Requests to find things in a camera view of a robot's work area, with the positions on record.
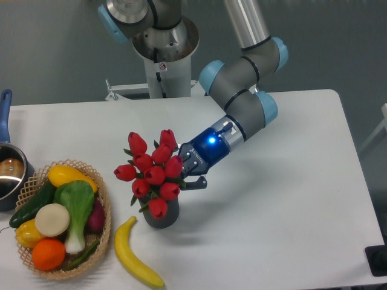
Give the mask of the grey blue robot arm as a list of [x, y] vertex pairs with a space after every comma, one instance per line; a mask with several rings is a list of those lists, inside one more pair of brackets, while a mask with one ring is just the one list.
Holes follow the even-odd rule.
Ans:
[[[150, 98], [188, 97], [191, 57], [199, 43], [198, 29], [183, 16], [181, 1], [105, 1], [98, 9], [109, 34], [120, 43], [131, 41], [143, 59]], [[181, 177], [196, 176], [181, 188], [203, 189], [205, 174], [239, 144], [266, 127], [278, 114], [274, 99], [250, 91], [288, 60], [288, 49], [268, 32], [257, 1], [224, 3], [242, 50], [231, 65], [210, 62], [198, 81], [225, 115], [193, 140], [180, 146]]]

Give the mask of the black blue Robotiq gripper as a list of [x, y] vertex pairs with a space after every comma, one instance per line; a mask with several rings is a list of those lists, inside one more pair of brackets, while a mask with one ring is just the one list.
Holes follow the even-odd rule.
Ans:
[[[174, 152], [183, 158], [182, 178], [200, 176], [230, 153], [223, 133], [227, 127], [216, 130], [209, 127], [188, 143], [177, 144]], [[181, 190], [201, 190], [207, 188], [207, 179], [200, 176], [196, 181], [185, 182]]]

